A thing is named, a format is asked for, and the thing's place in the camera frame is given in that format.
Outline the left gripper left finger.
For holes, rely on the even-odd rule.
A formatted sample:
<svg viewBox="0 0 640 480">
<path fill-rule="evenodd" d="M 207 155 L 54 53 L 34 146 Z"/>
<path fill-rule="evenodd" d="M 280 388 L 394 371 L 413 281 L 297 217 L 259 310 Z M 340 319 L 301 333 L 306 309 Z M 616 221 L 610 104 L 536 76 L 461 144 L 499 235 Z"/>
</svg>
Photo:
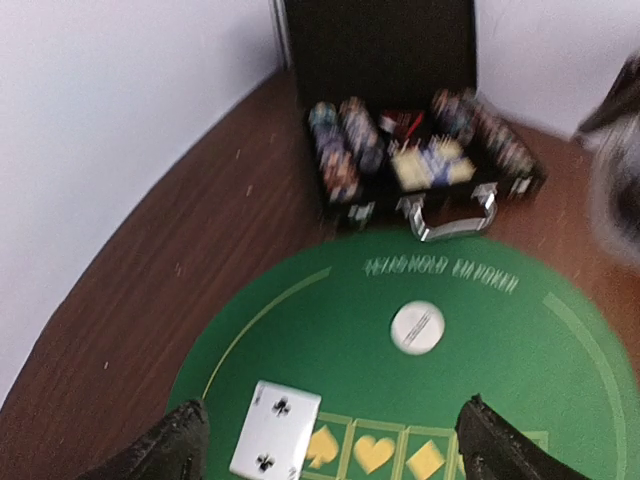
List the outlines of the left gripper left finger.
<svg viewBox="0 0 640 480">
<path fill-rule="evenodd" d="M 202 401 L 189 400 L 103 464 L 86 479 L 203 479 L 210 425 Z"/>
</svg>

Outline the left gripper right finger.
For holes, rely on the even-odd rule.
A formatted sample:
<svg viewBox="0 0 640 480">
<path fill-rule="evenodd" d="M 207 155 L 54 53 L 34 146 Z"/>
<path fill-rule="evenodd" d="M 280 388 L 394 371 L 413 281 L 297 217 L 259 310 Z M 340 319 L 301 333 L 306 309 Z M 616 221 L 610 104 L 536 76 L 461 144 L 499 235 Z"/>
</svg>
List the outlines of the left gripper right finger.
<svg viewBox="0 0 640 480">
<path fill-rule="evenodd" d="M 459 412 L 455 430 L 467 479 L 564 479 L 565 465 L 537 447 L 480 395 Z"/>
</svg>

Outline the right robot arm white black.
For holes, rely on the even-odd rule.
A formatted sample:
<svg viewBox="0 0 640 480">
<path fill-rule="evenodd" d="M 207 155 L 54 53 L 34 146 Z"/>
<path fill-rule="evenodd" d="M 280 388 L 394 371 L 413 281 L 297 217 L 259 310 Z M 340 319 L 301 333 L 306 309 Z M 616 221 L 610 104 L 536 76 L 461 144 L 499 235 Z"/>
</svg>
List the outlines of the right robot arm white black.
<svg viewBox="0 0 640 480">
<path fill-rule="evenodd" d="M 622 65 L 602 102 L 578 125 L 574 139 L 594 153 L 590 226 L 599 246 L 639 267 L 639 53 Z"/>
</svg>

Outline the white dealer button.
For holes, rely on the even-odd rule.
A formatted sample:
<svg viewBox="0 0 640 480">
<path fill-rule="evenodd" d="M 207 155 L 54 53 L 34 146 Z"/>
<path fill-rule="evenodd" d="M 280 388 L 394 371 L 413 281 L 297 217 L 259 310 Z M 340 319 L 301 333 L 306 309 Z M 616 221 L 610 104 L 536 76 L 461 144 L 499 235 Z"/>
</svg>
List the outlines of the white dealer button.
<svg viewBox="0 0 640 480">
<path fill-rule="evenodd" d="M 434 304 L 412 301 L 394 315 L 390 336 L 394 345 L 408 355 L 424 355 L 432 351 L 443 338 L 444 316 Z"/>
</svg>

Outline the round green poker mat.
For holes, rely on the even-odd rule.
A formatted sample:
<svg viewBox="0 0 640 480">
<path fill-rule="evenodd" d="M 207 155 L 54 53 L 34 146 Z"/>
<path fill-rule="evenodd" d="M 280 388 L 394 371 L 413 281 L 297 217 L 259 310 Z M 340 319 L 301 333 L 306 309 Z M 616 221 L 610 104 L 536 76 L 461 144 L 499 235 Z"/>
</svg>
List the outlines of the round green poker mat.
<svg viewBox="0 0 640 480">
<path fill-rule="evenodd" d="M 412 301 L 445 320 L 443 338 L 418 356 L 390 336 Z M 460 479 L 454 428 L 474 395 L 589 478 L 639 475 L 639 388 L 618 337 L 565 278 L 485 238 L 358 234 L 238 292 L 169 397 L 204 401 L 209 478 L 230 477 L 260 380 L 322 398 L 306 479 Z"/>
</svg>

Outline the blue boxed card deck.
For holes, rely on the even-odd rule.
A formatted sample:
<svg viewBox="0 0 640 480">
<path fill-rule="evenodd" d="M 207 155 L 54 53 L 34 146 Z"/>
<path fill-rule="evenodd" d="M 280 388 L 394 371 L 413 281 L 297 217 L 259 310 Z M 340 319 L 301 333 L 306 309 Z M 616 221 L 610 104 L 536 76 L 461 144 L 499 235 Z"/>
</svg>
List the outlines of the blue boxed card deck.
<svg viewBox="0 0 640 480">
<path fill-rule="evenodd" d="M 461 144 L 448 136 L 434 136 L 428 144 L 404 146 L 391 156 L 391 164 L 404 191 L 465 183 L 476 172 Z"/>
</svg>

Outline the chip row in case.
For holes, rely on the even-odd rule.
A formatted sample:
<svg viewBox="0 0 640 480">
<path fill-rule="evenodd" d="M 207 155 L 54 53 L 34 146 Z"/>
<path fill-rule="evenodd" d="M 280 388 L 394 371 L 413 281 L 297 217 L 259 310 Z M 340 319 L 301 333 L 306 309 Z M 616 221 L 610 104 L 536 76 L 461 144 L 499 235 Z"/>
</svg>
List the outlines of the chip row in case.
<svg viewBox="0 0 640 480">
<path fill-rule="evenodd" d="M 363 180 L 378 174 L 385 161 L 384 142 L 364 101 L 318 102 L 309 111 L 308 125 L 328 200 L 357 199 Z"/>
<path fill-rule="evenodd" d="M 473 90 L 439 90 L 432 100 L 436 123 L 467 147 L 478 145 L 504 172 L 528 175 L 536 165 L 529 148 L 500 117 L 476 99 Z"/>
</svg>

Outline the upper chip row in case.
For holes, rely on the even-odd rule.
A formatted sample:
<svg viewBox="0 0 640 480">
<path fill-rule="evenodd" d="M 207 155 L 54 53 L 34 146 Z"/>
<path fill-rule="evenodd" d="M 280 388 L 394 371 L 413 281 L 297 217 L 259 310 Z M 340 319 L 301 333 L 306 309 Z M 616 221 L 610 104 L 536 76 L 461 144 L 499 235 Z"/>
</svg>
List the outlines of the upper chip row in case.
<svg viewBox="0 0 640 480">
<path fill-rule="evenodd" d="M 384 142 L 364 101 L 318 102 L 309 111 L 308 125 L 328 200 L 357 199 L 363 180 L 378 174 L 385 161 Z"/>
</svg>

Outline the triangular black card guard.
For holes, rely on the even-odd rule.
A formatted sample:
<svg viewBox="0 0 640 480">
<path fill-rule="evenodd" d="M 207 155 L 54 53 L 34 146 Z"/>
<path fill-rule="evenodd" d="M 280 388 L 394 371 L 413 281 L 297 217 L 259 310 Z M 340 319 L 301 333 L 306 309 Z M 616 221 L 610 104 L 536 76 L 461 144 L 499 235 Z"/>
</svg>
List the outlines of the triangular black card guard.
<svg viewBox="0 0 640 480">
<path fill-rule="evenodd" d="M 379 126 L 393 138 L 406 140 L 421 127 L 424 119 L 424 110 L 384 110 L 379 117 Z"/>
</svg>

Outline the black poker chip case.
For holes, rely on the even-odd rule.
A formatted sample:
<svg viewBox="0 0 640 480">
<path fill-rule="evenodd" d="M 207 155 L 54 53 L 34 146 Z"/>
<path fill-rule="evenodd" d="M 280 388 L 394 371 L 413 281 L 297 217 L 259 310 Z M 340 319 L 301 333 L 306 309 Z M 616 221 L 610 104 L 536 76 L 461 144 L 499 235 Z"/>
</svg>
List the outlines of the black poker chip case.
<svg viewBox="0 0 640 480">
<path fill-rule="evenodd" d="M 531 197 L 542 187 L 547 174 L 530 149 L 536 161 L 534 170 L 514 175 L 502 171 L 478 145 L 461 145 L 476 167 L 473 178 L 415 191 L 401 188 L 391 164 L 391 156 L 404 146 L 428 144 L 434 136 L 450 137 L 432 111 L 439 90 L 473 90 L 487 107 L 477 89 L 474 2 L 287 1 L 285 9 L 298 99 L 329 213 L 363 226 L 373 214 L 397 211 L 397 202 L 404 196 L 425 194 L 439 210 L 445 199 L 469 205 L 473 190 L 484 183 L 497 184 L 497 205 L 502 199 Z M 308 115 L 318 102 L 338 106 L 351 97 L 364 101 L 384 142 L 385 161 L 378 174 L 363 180 L 357 199 L 331 203 L 318 168 Z M 424 110 L 424 123 L 410 138 L 395 139 L 379 126 L 384 110 Z"/>
</svg>

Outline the right aluminium post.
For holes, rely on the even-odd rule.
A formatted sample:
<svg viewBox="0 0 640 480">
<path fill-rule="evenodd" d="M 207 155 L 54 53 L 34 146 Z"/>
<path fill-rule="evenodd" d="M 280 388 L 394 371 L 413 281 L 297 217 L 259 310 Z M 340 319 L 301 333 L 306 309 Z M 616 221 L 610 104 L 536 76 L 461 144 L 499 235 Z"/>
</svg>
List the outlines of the right aluminium post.
<svg viewBox="0 0 640 480">
<path fill-rule="evenodd" d="M 292 57 L 289 46 L 285 2 L 283 0 L 269 0 L 269 7 L 279 62 L 281 67 L 287 71 L 291 69 Z"/>
</svg>

